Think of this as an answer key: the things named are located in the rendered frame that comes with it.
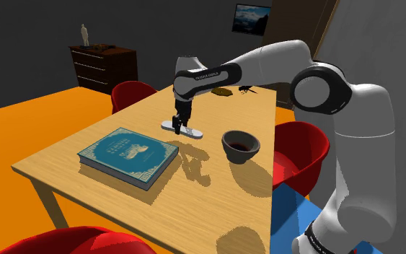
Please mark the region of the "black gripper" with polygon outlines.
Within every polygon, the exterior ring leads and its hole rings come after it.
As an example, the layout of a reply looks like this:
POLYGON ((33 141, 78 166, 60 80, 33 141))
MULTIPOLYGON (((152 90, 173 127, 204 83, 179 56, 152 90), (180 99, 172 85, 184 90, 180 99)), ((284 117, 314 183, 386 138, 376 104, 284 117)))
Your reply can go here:
POLYGON ((181 125, 187 127, 187 123, 191 116, 192 102, 192 100, 187 102, 175 100, 177 115, 172 117, 172 127, 176 134, 180 134, 181 125))

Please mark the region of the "white remote control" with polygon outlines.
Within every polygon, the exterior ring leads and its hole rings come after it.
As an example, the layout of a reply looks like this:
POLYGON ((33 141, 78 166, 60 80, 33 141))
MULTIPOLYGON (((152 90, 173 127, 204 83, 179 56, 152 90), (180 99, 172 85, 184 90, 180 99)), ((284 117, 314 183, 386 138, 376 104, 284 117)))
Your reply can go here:
MULTIPOLYGON (((172 121, 163 121, 161 127, 165 130, 176 132, 176 129, 172 126, 172 121)), ((197 129, 185 127, 183 125, 180 126, 179 134, 185 135, 192 139, 202 139, 203 133, 197 129)))

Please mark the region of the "brown flat hexagonal object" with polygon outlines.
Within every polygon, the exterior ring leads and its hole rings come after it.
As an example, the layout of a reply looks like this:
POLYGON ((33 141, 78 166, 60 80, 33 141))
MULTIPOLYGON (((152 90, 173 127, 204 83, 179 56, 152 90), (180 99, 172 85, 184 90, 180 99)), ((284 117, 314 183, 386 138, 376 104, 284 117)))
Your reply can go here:
POLYGON ((225 96, 225 97, 233 95, 233 93, 232 93, 232 91, 230 89, 221 88, 221 87, 214 88, 214 89, 211 90, 211 92, 214 93, 215 95, 225 96))

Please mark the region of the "red chair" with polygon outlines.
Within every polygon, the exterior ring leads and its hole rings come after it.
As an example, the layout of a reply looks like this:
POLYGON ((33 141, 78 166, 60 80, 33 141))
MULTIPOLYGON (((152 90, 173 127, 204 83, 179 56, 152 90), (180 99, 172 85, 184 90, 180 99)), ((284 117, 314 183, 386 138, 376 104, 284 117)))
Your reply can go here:
POLYGON ((156 90, 140 81, 126 81, 119 83, 112 89, 112 114, 117 113, 153 94, 156 90))
POLYGON ((0 254, 156 254, 143 240, 104 227, 70 227, 28 237, 0 254))
POLYGON ((303 197, 316 185, 330 141, 316 126, 291 121, 275 126, 273 189, 285 183, 303 197))

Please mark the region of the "teal hardcover book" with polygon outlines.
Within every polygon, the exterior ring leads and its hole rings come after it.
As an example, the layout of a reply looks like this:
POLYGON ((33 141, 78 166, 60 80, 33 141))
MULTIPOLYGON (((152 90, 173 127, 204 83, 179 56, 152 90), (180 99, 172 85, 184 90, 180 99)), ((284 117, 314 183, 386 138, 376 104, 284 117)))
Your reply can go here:
POLYGON ((147 191, 178 152, 178 146, 118 128, 78 156, 83 165, 147 191))

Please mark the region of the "dark grey bowl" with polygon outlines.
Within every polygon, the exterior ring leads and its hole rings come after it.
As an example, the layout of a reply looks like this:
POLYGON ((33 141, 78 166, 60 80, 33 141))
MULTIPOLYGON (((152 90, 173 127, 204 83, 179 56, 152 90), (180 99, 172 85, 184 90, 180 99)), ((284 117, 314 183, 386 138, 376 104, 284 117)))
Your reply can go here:
POLYGON ((250 133, 238 130, 227 131, 221 138, 226 158, 234 164, 244 164, 260 150, 260 141, 250 133))

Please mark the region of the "light wooden table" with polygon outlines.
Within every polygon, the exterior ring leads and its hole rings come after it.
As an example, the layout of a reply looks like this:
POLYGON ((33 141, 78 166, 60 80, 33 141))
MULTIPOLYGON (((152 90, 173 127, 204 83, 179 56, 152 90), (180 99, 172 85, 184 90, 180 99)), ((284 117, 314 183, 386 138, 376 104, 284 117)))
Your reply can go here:
POLYGON ((13 170, 35 187, 54 225, 66 226, 61 195, 174 253, 254 254, 270 250, 275 93, 230 97, 211 93, 193 100, 189 125, 203 133, 191 139, 161 127, 175 114, 167 87, 19 161, 13 170), (179 147, 179 153, 149 190, 82 165, 78 153, 117 128, 179 147), (259 152, 244 164, 226 158, 221 138, 231 130, 252 134, 259 152))

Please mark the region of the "dark chest of drawers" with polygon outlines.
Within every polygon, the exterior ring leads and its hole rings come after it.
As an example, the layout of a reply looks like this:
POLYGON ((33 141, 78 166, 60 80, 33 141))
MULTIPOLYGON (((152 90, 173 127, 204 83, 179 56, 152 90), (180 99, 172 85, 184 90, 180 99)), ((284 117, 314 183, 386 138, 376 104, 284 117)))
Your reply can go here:
POLYGON ((83 44, 69 46, 80 87, 110 95, 119 83, 138 80, 135 50, 100 43, 91 45, 84 24, 80 32, 83 44))

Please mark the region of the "blue robot stand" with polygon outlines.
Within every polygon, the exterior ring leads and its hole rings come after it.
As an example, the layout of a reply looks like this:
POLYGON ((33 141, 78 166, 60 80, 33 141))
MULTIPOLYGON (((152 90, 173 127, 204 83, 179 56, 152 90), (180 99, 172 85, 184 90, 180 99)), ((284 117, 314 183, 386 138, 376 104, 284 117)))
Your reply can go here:
POLYGON ((285 183, 273 191, 270 254, 292 254, 291 243, 322 210, 285 183))

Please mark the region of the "brown wooden door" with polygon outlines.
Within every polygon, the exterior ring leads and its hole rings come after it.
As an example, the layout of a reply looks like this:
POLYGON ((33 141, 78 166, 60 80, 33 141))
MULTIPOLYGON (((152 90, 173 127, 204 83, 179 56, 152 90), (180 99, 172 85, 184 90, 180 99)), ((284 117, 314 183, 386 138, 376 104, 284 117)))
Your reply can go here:
POLYGON ((302 40, 317 54, 338 0, 273 0, 263 45, 302 40))

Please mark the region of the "framed wall picture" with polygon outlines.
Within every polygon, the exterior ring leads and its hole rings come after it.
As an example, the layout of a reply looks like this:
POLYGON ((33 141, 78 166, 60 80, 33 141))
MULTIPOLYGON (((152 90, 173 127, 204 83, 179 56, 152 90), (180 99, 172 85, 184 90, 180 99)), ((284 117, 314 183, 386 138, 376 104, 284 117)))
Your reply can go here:
POLYGON ((270 6, 236 4, 232 32, 263 36, 270 16, 270 6))

